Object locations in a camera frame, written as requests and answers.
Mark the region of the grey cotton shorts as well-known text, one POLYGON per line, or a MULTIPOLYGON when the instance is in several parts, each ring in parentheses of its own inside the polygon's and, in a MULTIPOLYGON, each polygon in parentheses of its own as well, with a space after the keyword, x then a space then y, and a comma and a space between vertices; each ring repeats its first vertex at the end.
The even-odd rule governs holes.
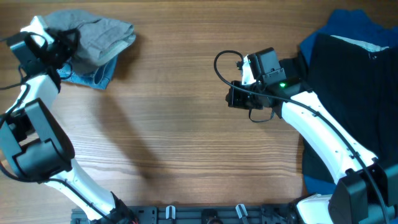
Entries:
POLYGON ((79 31, 78 48, 72 58, 73 71, 79 76, 97 71, 136 39, 133 24, 81 9, 55 11, 44 21, 51 29, 79 31))

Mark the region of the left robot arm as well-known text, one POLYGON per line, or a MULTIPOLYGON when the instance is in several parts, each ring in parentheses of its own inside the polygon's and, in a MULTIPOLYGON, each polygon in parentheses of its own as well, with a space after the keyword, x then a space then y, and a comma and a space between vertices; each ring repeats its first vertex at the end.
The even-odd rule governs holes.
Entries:
POLYGON ((60 93, 58 71, 70 64, 79 39, 78 29, 50 28, 5 39, 20 61, 21 92, 1 115, 1 150, 9 164, 1 172, 18 182, 58 190, 83 210, 89 223, 137 223, 121 199, 81 168, 71 140, 49 110, 60 93))

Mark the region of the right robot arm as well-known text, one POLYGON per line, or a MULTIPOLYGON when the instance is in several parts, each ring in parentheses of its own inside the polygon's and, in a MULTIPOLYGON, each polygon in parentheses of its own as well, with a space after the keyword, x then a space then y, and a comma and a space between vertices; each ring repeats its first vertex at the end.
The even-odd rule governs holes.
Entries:
POLYGON ((229 83, 226 101, 248 111, 270 108, 295 128, 326 166, 335 184, 285 208, 266 207, 281 223, 392 223, 397 220, 397 164, 381 161, 327 111, 310 83, 305 59, 279 60, 268 48, 240 55, 241 79, 229 83))

